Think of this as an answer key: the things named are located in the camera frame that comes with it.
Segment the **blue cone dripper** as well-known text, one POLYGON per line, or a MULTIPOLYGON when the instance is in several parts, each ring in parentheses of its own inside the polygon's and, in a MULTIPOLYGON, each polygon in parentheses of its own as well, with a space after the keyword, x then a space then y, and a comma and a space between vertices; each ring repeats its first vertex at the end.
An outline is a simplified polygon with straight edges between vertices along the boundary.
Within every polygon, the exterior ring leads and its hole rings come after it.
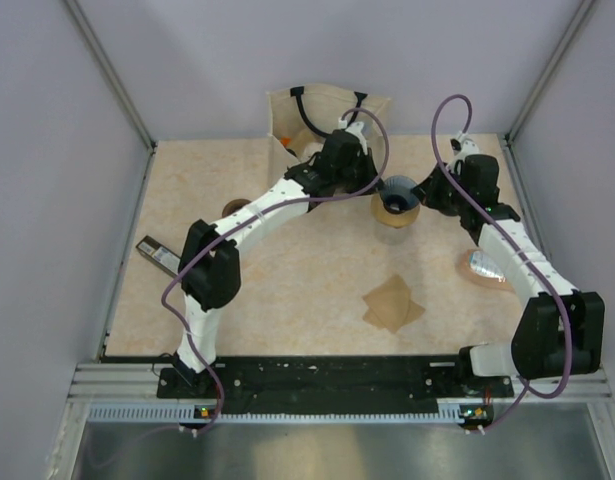
POLYGON ((394 175, 384 180, 379 192, 384 208, 391 214, 401 214, 419 205, 415 194, 417 183, 404 175, 394 175))

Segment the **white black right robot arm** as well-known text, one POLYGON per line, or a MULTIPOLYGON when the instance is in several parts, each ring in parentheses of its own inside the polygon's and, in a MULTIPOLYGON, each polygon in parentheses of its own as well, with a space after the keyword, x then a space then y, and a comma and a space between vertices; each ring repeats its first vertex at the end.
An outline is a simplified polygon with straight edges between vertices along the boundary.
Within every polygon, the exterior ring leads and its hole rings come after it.
POLYGON ((467 346, 453 374, 456 388, 474 396, 491 377, 524 381, 585 375, 600 367, 605 304, 560 275, 532 243, 520 216, 500 202, 499 165, 466 135, 451 141, 454 159, 435 166, 413 192, 427 208, 456 217, 480 251, 498 267, 523 309, 512 339, 467 346))

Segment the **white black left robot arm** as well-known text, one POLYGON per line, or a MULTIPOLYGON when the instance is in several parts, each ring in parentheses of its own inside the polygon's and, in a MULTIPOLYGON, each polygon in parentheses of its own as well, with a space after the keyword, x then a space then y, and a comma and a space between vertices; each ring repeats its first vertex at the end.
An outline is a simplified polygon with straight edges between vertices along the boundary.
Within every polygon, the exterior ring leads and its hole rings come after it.
POLYGON ((213 387, 207 367, 216 359, 222 311, 241 288, 242 257, 267 235, 319 204, 369 195, 380 183, 365 125, 334 130, 322 149, 287 169, 269 190, 236 213, 190 227, 179 264, 184 293, 183 339, 173 362, 179 384, 192 396, 213 387))

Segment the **wooden dripper stand disc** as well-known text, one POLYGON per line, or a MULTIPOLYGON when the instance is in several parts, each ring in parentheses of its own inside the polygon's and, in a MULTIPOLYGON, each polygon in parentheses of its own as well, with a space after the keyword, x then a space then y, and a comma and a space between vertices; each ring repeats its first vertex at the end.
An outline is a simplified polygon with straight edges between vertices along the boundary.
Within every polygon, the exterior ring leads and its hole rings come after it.
POLYGON ((402 229, 412 225, 420 213, 419 205, 404 212, 391 213, 378 195, 371 198, 370 208, 372 216, 379 224, 394 229, 402 229))

